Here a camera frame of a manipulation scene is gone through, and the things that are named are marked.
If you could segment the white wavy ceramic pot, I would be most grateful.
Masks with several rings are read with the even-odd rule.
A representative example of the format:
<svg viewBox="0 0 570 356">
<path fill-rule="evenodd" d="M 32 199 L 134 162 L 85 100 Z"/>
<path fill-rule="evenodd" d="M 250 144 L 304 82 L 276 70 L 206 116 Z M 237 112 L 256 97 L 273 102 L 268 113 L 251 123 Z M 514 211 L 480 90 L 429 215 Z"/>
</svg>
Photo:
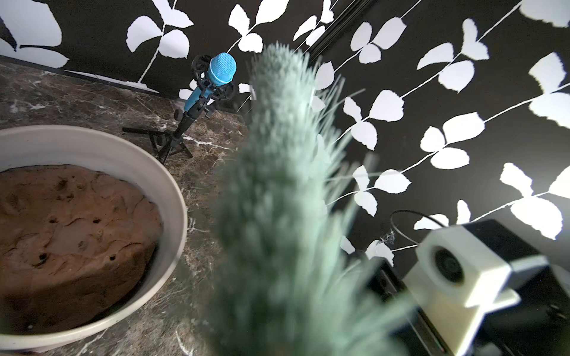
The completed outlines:
<svg viewBox="0 0 570 356">
<path fill-rule="evenodd" d="M 134 314 L 186 243 L 178 184 L 118 136 L 68 125 L 1 131 L 1 350 L 28 354 Z"/>
</svg>

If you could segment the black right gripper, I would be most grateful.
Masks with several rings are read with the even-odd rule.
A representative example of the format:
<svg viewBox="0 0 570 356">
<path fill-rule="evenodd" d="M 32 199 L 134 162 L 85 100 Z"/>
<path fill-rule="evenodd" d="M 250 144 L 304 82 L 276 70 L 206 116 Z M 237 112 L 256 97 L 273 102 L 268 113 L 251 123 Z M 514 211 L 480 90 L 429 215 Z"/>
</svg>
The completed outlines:
<svg viewBox="0 0 570 356">
<path fill-rule="evenodd" d="M 386 258 L 369 282 L 383 301 L 413 297 Z M 569 353 L 569 273 L 549 265 L 518 289 L 521 301 L 487 314 L 466 355 L 567 355 Z M 416 309 L 396 328 L 394 337 L 409 355 L 453 355 Z"/>
</svg>

